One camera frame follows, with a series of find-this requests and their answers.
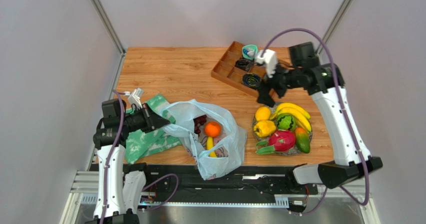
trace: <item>bunch of bananas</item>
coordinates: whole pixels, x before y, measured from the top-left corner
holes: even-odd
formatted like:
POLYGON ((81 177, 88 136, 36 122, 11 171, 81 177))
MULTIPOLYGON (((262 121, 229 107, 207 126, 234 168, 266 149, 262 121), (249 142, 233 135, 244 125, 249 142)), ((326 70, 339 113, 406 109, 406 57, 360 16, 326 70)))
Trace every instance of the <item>bunch of bananas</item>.
POLYGON ((294 117, 296 125, 302 127, 307 132, 312 132, 312 126, 308 121, 311 116, 306 110, 304 110, 304 108, 293 103, 284 102, 279 104, 276 109, 277 110, 275 110, 275 113, 270 116, 269 120, 275 120, 277 116, 282 114, 291 115, 294 117))

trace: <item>small green watermelon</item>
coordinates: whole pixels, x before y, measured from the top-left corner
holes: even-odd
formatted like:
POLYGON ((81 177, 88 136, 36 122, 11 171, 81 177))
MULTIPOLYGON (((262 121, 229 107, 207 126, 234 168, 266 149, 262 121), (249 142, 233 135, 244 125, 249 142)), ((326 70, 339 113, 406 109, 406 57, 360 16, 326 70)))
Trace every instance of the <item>small green watermelon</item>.
POLYGON ((281 114, 276 120, 277 127, 280 130, 294 131, 296 129, 296 122, 292 115, 281 114))
POLYGON ((308 134, 308 132, 305 130, 305 129, 303 129, 303 128, 301 128, 301 127, 298 127, 298 128, 296 128, 296 130, 294 130, 295 132, 295 136, 296 136, 296 146, 297 146, 297 148, 301 151, 301 152, 303 152, 303 153, 309 153, 310 152, 310 144, 311 144, 311 142, 309 141, 309 134, 308 134))

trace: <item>gray wall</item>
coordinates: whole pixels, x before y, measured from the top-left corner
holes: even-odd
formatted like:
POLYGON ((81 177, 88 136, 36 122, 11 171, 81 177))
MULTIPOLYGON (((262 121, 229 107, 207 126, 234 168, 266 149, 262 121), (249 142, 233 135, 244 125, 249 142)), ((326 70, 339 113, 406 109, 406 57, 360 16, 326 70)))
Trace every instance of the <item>gray wall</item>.
POLYGON ((359 131, 384 167, 371 178, 382 223, 424 223, 426 0, 354 0, 331 52, 359 131))
MULTIPOLYGON (((343 0, 101 0, 126 47, 228 46, 232 41, 264 46, 288 28, 323 35, 343 0)), ((290 46, 311 40, 289 34, 274 42, 290 46)))
POLYGON ((119 55, 90 0, 0 0, 0 223, 58 223, 119 55))

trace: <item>dragon fruit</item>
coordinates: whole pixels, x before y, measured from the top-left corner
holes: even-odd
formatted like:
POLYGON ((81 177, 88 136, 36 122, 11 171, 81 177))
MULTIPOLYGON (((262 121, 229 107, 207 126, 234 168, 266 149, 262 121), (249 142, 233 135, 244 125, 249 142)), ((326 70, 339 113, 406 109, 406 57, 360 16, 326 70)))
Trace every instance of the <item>dragon fruit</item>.
POLYGON ((256 151, 259 155, 271 154, 276 151, 285 152, 290 150, 296 143, 296 137, 291 131, 277 130, 274 132, 269 140, 260 141, 256 144, 256 151))

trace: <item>wooden tabletop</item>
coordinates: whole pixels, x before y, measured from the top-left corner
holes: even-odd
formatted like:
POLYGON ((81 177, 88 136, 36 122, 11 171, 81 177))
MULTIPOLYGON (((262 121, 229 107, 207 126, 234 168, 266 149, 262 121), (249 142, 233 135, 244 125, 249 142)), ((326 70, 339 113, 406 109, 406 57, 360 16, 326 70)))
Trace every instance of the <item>wooden tabletop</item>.
MULTIPOLYGON (((271 49, 276 51, 280 59, 289 60, 287 48, 271 49)), ((170 103, 196 99, 228 109, 237 124, 248 131, 243 165, 298 165, 333 160, 333 149, 323 118, 312 98, 303 89, 288 90, 281 101, 298 104, 312 116, 311 152, 295 156, 255 153, 257 141, 253 136, 251 122, 261 104, 256 102, 255 97, 211 77, 211 70, 226 50, 226 47, 129 48, 117 90, 132 91, 141 87, 144 90, 142 102, 162 94, 170 103)), ((195 164, 182 146, 141 158, 137 162, 195 164)))

